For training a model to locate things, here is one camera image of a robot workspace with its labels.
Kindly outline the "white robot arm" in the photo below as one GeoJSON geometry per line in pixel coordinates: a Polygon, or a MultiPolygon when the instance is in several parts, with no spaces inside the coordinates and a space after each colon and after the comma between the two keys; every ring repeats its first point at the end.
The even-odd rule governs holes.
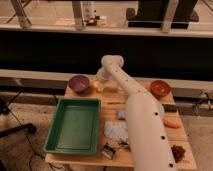
{"type": "Polygon", "coordinates": [[[126,122],[134,171],[178,171],[163,123],[164,108],[139,82],[122,70],[120,55],[105,55],[97,78],[113,78],[127,94],[126,122]]]}

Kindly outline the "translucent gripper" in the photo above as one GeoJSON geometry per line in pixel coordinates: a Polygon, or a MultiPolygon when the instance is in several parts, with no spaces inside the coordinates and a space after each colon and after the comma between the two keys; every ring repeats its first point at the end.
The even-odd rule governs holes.
{"type": "Polygon", "coordinates": [[[95,78],[93,80],[93,87],[95,82],[99,82],[104,85],[104,90],[102,92],[117,92],[117,82],[114,81],[112,77],[103,68],[99,69],[97,74],[95,75],[95,78]]]}

